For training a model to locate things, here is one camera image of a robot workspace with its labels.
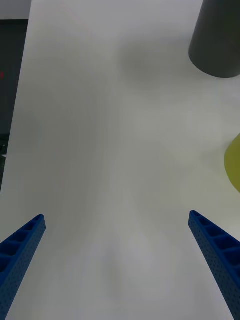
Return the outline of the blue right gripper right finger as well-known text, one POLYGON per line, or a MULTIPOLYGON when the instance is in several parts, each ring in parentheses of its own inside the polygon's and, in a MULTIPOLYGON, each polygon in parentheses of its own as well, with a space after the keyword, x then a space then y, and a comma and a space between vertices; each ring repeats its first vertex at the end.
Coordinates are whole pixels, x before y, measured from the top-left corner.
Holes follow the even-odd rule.
POLYGON ((240 319, 240 242, 195 210, 188 226, 233 318, 240 319))

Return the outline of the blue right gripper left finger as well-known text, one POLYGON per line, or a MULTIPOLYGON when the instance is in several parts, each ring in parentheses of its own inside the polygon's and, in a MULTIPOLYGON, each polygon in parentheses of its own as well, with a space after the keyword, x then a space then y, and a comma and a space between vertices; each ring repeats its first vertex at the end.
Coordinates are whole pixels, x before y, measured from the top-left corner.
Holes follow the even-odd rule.
POLYGON ((39 214, 0 244, 1 320, 8 315, 45 230, 45 217, 39 214))

